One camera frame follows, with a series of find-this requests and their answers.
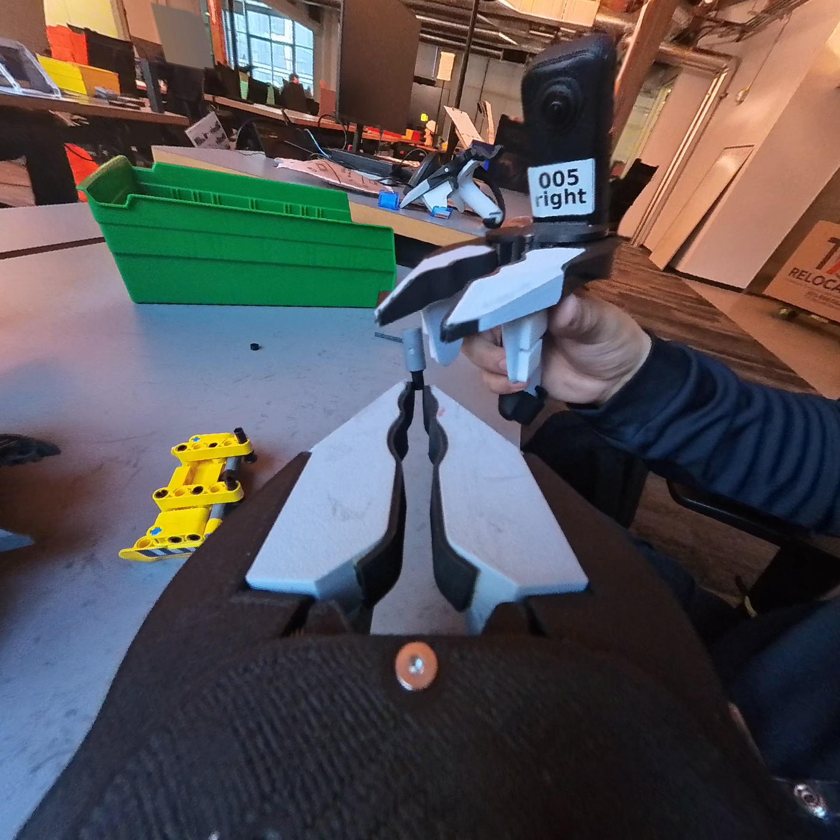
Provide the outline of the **wood-edged grey table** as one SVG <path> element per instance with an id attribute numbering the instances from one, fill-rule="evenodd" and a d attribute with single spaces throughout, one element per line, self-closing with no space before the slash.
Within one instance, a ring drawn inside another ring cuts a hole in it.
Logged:
<path id="1" fill-rule="evenodd" d="M 239 150 L 203 150 L 192 146 L 153 145 L 154 161 L 183 165 L 211 172 L 246 175 L 264 181 L 322 186 L 341 192 L 336 185 L 320 181 L 314 175 L 279 168 L 260 152 Z M 376 196 L 346 193 L 355 223 L 389 227 L 394 234 L 413 238 L 435 247 L 461 244 L 486 233 L 478 216 L 455 212 L 448 220 L 432 218 L 417 206 L 395 211 L 380 208 Z"/>

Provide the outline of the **cardboard box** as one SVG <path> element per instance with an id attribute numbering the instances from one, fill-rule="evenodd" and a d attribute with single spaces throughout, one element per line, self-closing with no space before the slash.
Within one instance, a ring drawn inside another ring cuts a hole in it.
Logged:
<path id="1" fill-rule="evenodd" d="M 763 292 L 797 311 L 839 323 L 839 224 L 819 221 Z"/>

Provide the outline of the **clear acrylic box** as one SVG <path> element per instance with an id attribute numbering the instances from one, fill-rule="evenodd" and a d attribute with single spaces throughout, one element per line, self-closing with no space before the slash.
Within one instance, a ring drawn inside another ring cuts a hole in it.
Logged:
<path id="1" fill-rule="evenodd" d="M 38 58 L 22 43 L 1 37 L 1 93 L 16 97 L 61 99 Z"/>

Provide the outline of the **grey desk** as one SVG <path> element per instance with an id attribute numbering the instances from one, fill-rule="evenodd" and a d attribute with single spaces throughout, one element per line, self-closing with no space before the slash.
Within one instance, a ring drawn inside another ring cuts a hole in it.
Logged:
<path id="1" fill-rule="evenodd" d="M 2 431 L 61 454 L 2 470 L 2 838 L 86 736 L 176 560 L 125 561 L 152 524 L 171 448 L 243 427 L 248 500 L 296 454 L 406 378 L 366 309 L 133 303 L 108 247 L 24 236 L 81 205 L 2 211 Z M 249 344 L 258 342 L 260 351 Z"/>

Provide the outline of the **idle hand-held gripper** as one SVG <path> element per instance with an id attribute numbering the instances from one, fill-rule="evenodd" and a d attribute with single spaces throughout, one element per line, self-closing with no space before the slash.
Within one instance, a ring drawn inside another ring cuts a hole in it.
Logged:
<path id="1" fill-rule="evenodd" d="M 502 151 L 502 145 L 478 143 L 446 163 L 431 153 L 408 183 L 400 208 L 421 203 L 435 215 L 437 207 L 447 209 L 452 204 L 461 213 L 470 209 L 487 228 L 500 227 L 506 218 L 504 197 L 490 176 L 479 171 L 484 172 Z"/>

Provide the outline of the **white printed sign card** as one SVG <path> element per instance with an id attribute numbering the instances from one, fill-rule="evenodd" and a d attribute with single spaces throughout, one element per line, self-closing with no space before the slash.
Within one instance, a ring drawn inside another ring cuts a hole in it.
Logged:
<path id="1" fill-rule="evenodd" d="M 185 129 L 185 136 L 197 149 L 230 151 L 234 148 L 215 111 Z"/>

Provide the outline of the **person's dark clothed body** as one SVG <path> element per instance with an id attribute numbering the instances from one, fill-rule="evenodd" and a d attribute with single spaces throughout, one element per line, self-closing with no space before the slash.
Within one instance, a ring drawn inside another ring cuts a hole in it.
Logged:
<path id="1" fill-rule="evenodd" d="M 688 615 L 772 774 L 838 784 L 838 595 L 749 617 L 631 540 Z"/>

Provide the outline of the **black upright panel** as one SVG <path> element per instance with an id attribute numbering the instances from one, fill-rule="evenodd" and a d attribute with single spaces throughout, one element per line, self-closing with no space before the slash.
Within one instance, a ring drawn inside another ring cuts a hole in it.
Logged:
<path id="1" fill-rule="evenodd" d="M 337 90 L 342 118 L 404 133 L 420 31 L 417 17 L 400 1 L 342 1 Z"/>

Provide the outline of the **dark wooden table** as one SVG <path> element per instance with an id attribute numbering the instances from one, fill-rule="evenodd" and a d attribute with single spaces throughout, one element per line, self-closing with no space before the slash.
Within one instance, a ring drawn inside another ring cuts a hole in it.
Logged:
<path id="1" fill-rule="evenodd" d="M 123 155 L 133 165 L 150 161 L 153 145 L 188 147 L 188 123 L 159 121 L 153 112 L 113 107 L 60 109 L 57 99 L 2 94 L 1 159 L 25 162 L 37 206 L 76 203 L 77 183 L 66 145 L 92 146 L 106 159 Z"/>

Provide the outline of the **grey yellow toy brick vehicle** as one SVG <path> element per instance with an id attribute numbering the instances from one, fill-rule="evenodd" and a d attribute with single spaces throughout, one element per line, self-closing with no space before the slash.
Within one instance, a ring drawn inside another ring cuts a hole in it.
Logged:
<path id="1" fill-rule="evenodd" d="M 59 446 L 45 440 L 21 434 L 1 434 L 1 469 L 38 463 L 60 454 Z M 28 535 L 1 528 L 1 553 L 27 548 L 34 543 Z"/>

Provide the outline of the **person's right forearm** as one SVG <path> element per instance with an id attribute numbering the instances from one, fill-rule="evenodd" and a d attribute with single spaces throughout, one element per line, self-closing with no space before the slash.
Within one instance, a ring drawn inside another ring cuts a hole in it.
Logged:
<path id="1" fill-rule="evenodd" d="M 745 381 L 705 353 L 652 339 L 606 403 L 570 408 L 659 476 L 838 537 L 838 401 Z"/>

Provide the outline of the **yellow toy brick assembly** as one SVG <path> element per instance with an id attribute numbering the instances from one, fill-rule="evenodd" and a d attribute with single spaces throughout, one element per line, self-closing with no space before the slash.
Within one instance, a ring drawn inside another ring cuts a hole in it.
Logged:
<path id="1" fill-rule="evenodd" d="M 119 552 L 121 560 L 189 559 L 242 502 L 240 469 L 257 461 L 242 427 L 190 436 L 173 446 L 171 454 L 178 466 L 168 483 L 152 494 L 157 516 L 142 536 Z"/>

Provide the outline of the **orange safety vest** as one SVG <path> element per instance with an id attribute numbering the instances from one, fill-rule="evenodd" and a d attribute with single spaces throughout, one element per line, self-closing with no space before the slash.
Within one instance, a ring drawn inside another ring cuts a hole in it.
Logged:
<path id="1" fill-rule="evenodd" d="M 66 157 L 73 175 L 73 180 L 77 186 L 78 201 L 87 203 L 88 197 L 81 190 L 81 184 L 97 170 L 99 163 L 94 160 L 93 156 L 88 151 L 79 145 L 74 143 L 65 143 L 64 146 Z"/>

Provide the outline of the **yellow storage box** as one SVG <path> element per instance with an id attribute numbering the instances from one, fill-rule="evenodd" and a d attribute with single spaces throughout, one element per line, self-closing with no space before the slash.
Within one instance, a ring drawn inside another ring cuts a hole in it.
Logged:
<path id="1" fill-rule="evenodd" d="M 43 55 L 37 55 L 37 59 L 46 75 L 61 91 L 91 98 L 98 95 L 98 89 L 121 94 L 119 76 L 111 70 Z"/>

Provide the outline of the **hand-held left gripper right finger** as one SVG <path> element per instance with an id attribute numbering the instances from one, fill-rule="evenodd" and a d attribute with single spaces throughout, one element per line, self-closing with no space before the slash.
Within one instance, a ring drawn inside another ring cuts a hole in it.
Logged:
<path id="1" fill-rule="evenodd" d="M 468 633 L 500 604 L 583 592 L 588 578 L 520 449 L 435 386 L 423 418 L 434 578 Z"/>

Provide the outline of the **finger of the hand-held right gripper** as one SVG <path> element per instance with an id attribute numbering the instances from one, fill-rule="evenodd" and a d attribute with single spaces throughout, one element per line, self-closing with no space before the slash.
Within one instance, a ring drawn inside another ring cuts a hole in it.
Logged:
<path id="1" fill-rule="evenodd" d="M 457 245 L 443 248 L 423 259 L 374 310 L 379 326 L 420 313 L 422 331 L 435 362 L 452 364 L 460 353 L 462 339 L 442 340 L 440 329 L 447 312 L 472 281 L 493 273 L 499 256 L 491 245 Z"/>
<path id="2" fill-rule="evenodd" d="M 539 248 L 472 281 L 440 326 L 440 338 L 453 343 L 557 305 L 565 271 L 583 247 Z"/>

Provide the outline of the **green plastic bin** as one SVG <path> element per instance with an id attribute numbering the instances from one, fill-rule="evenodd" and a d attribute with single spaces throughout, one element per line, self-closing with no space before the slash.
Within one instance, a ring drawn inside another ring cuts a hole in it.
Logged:
<path id="1" fill-rule="evenodd" d="M 374 308 L 396 283 L 392 229 L 338 190 L 119 156 L 80 191 L 135 303 Z"/>

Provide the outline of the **person's right hand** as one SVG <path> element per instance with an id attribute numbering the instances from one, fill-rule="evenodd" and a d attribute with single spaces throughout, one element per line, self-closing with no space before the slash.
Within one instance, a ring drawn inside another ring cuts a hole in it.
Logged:
<path id="1" fill-rule="evenodd" d="M 631 316 L 586 289 L 549 310 L 542 388 L 556 401 L 601 406 L 641 369 L 653 338 Z"/>

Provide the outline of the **patterned paper sheet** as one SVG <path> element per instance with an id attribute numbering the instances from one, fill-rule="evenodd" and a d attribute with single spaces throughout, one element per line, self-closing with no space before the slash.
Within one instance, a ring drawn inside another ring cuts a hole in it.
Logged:
<path id="1" fill-rule="evenodd" d="M 276 164 L 276 168 L 280 170 L 309 175 L 321 182 L 352 193 L 371 196 L 378 195 L 380 192 L 395 193 L 393 187 L 327 159 L 299 161 L 280 157 L 273 159 L 273 162 Z"/>

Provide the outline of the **black office chair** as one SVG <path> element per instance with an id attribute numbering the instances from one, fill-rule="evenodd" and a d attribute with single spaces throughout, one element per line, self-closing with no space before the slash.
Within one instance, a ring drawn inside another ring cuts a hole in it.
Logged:
<path id="1" fill-rule="evenodd" d="M 570 411 L 523 432 L 522 450 L 701 585 L 756 613 L 838 594 L 838 537 L 657 476 Z"/>
<path id="2" fill-rule="evenodd" d="M 622 175 L 611 175 L 607 219 L 611 233 L 617 233 L 625 214 L 651 182 L 657 169 L 656 165 L 636 158 Z"/>

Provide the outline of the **grey brick piston with rod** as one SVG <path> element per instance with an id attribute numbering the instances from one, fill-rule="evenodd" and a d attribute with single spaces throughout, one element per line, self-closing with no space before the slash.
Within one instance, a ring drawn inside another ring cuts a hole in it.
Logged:
<path id="1" fill-rule="evenodd" d="M 425 382 L 427 368 L 424 334 L 421 328 L 410 328 L 402 331 L 402 336 L 381 331 L 374 332 L 374 336 L 402 345 L 404 361 L 409 379 L 402 386 L 396 398 L 397 417 L 394 426 L 394 440 L 400 448 L 407 449 L 407 431 L 414 418 L 416 398 L 419 396 L 423 415 L 426 415 L 426 401 L 428 388 Z"/>

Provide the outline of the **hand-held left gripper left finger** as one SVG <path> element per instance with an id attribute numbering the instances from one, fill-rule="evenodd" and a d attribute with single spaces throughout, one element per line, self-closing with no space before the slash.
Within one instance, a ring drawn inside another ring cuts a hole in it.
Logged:
<path id="1" fill-rule="evenodd" d="M 252 590 L 372 608 L 393 588 L 414 394 L 398 382 L 311 448 L 246 574 Z"/>

